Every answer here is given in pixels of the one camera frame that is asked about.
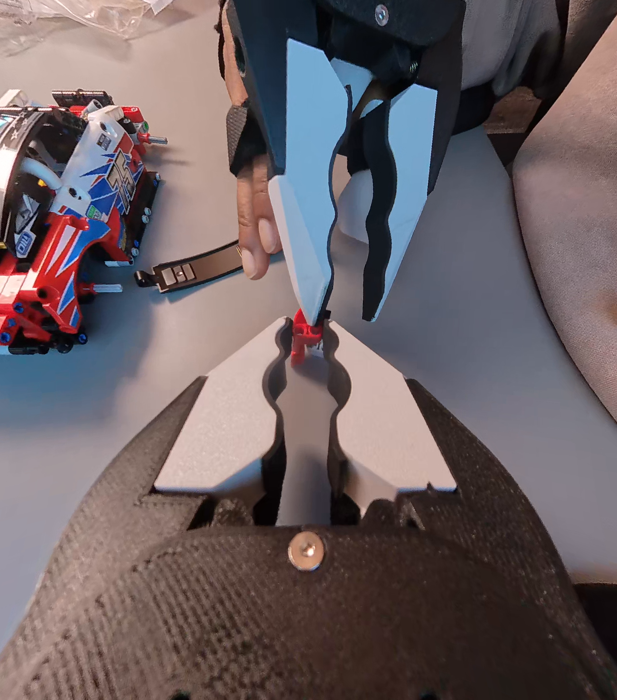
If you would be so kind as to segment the person's right hand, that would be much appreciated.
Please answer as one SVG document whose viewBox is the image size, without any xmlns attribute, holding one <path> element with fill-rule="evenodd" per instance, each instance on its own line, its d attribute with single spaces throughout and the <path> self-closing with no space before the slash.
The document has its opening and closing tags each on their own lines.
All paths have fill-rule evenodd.
<svg viewBox="0 0 617 700">
<path fill-rule="evenodd" d="M 248 94 L 236 64 L 226 8 L 222 10 L 221 22 L 226 89 L 232 105 L 241 106 Z M 238 243 L 245 275 L 252 280 L 258 280 L 267 273 L 271 255 L 282 249 L 269 197 L 268 163 L 267 155 L 258 155 L 236 177 Z"/>
</svg>

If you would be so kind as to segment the black lego panel blue end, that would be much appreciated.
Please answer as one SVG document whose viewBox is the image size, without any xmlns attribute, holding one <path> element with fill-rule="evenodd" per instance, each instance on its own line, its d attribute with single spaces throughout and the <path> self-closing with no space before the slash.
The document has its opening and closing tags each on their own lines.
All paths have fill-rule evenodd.
<svg viewBox="0 0 617 700">
<path fill-rule="evenodd" d="M 134 274 L 141 288 L 157 287 L 161 293 L 181 291 L 221 279 L 242 270 L 238 241 L 205 253 L 160 263 L 150 272 L 138 270 Z"/>
</svg>

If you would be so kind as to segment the clear plastic bag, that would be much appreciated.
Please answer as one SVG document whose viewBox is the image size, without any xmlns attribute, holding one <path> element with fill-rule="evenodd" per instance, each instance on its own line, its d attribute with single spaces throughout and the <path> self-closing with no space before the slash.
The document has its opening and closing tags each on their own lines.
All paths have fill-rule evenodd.
<svg viewBox="0 0 617 700">
<path fill-rule="evenodd" d="M 123 54 L 135 39 L 217 11 L 217 1 L 0 1 L 0 58 L 49 36 L 86 39 Z"/>
</svg>

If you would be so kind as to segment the red lego piece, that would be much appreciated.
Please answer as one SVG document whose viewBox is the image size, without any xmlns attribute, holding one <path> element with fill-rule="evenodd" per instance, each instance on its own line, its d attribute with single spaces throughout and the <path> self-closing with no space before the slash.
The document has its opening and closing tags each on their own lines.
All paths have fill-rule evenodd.
<svg viewBox="0 0 617 700">
<path fill-rule="evenodd" d="M 297 367 L 304 363 L 307 348 L 319 348 L 322 343 L 323 320 L 313 326 L 307 322 L 304 312 L 298 309 L 292 324 L 292 349 L 290 364 Z"/>
</svg>

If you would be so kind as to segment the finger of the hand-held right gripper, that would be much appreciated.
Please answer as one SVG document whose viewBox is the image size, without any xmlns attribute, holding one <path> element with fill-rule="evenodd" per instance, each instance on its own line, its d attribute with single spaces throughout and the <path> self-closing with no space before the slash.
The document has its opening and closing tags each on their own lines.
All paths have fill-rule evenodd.
<svg viewBox="0 0 617 700">
<path fill-rule="evenodd" d="M 367 242 L 362 317 L 373 321 L 407 251 L 429 190 L 437 91 L 412 84 L 390 100 L 366 96 L 372 75 L 348 68 L 353 93 L 350 136 L 362 127 L 367 170 L 348 181 L 348 235 Z"/>
<path fill-rule="evenodd" d="M 329 239 L 337 210 L 331 174 L 349 109 L 350 88 L 326 55 L 288 39 L 286 168 L 269 180 L 269 195 L 296 299 L 312 325 L 333 277 Z"/>
</svg>

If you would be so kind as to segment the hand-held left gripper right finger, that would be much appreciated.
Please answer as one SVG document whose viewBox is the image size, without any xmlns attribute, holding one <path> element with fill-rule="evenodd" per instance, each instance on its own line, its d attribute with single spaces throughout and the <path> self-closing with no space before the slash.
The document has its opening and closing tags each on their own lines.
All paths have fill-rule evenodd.
<svg viewBox="0 0 617 700">
<path fill-rule="evenodd" d="M 455 479 L 409 382 L 342 326 L 326 321 L 330 421 L 327 468 L 331 515 L 365 515 L 400 494 L 453 492 Z"/>
</svg>

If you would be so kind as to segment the lego race car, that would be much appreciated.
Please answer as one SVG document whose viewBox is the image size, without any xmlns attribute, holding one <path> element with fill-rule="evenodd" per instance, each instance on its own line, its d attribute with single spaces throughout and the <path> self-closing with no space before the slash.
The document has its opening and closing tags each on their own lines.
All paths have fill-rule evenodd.
<svg viewBox="0 0 617 700">
<path fill-rule="evenodd" d="M 136 106 L 102 90 L 55 90 L 40 105 L 0 98 L 0 354 L 85 345 L 83 305 L 119 284 L 86 279 L 138 256 L 161 178 L 143 162 L 154 137 Z"/>
</svg>

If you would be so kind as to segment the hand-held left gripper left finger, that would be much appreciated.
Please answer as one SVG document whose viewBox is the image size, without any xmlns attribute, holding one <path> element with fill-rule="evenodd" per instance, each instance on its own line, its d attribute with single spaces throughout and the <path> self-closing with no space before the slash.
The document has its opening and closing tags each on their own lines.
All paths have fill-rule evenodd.
<svg viewBox="0 0 617 700">
<path fill-rule="evenodd" d="M 162 469 L 161 493 L 265 496 L 281 489 L 271 459 L 283 440 L 292 321 L 280 317 L 206 377 Z"/>
</svg>

